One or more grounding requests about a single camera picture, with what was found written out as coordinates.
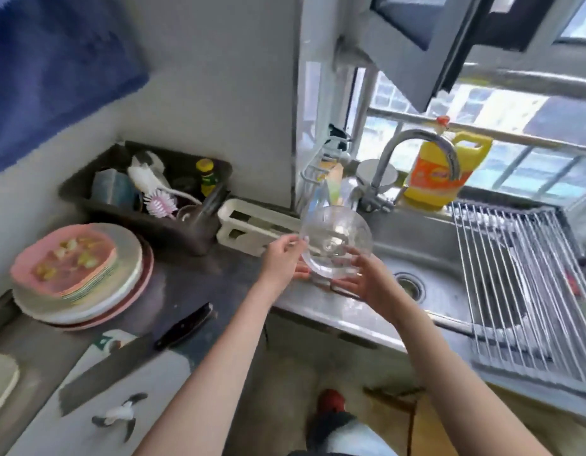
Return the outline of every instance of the pink plate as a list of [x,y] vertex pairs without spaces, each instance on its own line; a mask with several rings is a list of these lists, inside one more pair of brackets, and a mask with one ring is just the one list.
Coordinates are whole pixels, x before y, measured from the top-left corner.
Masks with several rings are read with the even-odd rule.
[[117,303],[105,313],[98,315],[93,319],[86,320],[85,322],[74,323],[72,325],[58,325],[56,323],[45,324],[58,328],[61,331],[79,331],[81,329],[92,328],[93,326],[105,323],[108,320],[113,319],[116,315],[121,314],[124,310],[128,309],[128,307],[141,296],[145,290],[145,287],[150,282],[151,274],[154,270],[154,252],[152,251],[150,244],[147,243],[144,238],[139,237],[138,235],[137,238],[141,242],[141,247],[143,249],[143,270],[141,271],[141,277],[139,278],[137,284],[133,287],[130,293],[124,299],[122,299],[122,301]]
[[[62,258],[56,258],[51,253],[61,242],[78,237],[88,237],[98,242],[93,254],[99,262],[93,269],[80,268],[76,265],[79,250],[82,249],[80,245]],[[16,283],[25,288],[42,295],[60,298],[84,288],[107,267],[112,266],[115,259],[115,244],[110,237],[93,229],[92,224],[74,224],[61,227],[25,248],[16,256],[15,263],[10,268],[10,275]],[[42,281],[36,275],[37,266],[43,262],[56,270],[56,276],[49,281]]]

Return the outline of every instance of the blue towel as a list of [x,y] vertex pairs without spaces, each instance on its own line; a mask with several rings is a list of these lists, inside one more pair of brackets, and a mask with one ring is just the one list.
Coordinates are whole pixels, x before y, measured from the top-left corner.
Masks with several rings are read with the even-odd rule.
[[114,0],[0,0],[0,172],[148,80]]

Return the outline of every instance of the knife handle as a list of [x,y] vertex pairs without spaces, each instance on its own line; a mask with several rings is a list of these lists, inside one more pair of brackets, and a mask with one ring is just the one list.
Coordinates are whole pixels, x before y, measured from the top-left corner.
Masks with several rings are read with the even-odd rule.
[[162,351],[174,346],[184,338],[192,335],[208,320],[213,312],[213,305],[207,302],[193,314],[175,323],[168,331],[154,343],[154,349]]

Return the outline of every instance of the faucet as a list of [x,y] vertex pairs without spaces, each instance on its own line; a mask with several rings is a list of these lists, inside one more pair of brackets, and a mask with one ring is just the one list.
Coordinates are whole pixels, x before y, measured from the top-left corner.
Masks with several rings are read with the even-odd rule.
[[388,144],[386,144],[386,147],[384,148],[384,151],[379,158],[378,167],[375,171],[375,175],[373,175],[371,184],[366,187],[365,193],[360,199],[360,205],[362,206],[362,209],[365,209],[365,211],[390,211],[395,206],[394,202],[386,199],[379,193],[379,188],[381,186],[382,178],[384,177],[388,163],[390,163],[390,157],[395,151],[396,146],[410,139],[423,139],[436,144],[443,151],[443,154],[447,159],[449,165],[450,181],[455,181],[460,178],[460,161],[458,160],[458,154],[455,151],[454,144],[449,139],[442,136],[441,134],[426,130],[413,129],[395,132],[395,135],[388,141]]

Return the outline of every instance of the person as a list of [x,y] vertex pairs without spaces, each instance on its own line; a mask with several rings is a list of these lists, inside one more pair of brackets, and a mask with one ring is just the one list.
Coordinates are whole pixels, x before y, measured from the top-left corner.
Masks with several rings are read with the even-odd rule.
[[[221,455],[270,307],[291,279],[309,277],[309,269],[300,260],[306,246],[296,235],[285,235],[268,246],[257,282],[206,358],[147,433],[135,456]],[[394,325],[460,456],[549,455],[449,348],[440,330],[382,261],[374,255],[357,256],[353,264],[359,268],[358,275],[335,283],[357,294]],[[312,454],[394,454],[376,434],[345,413],[343,398],[337,392],[322,394],[319,411],[328,418],[309,432]]]

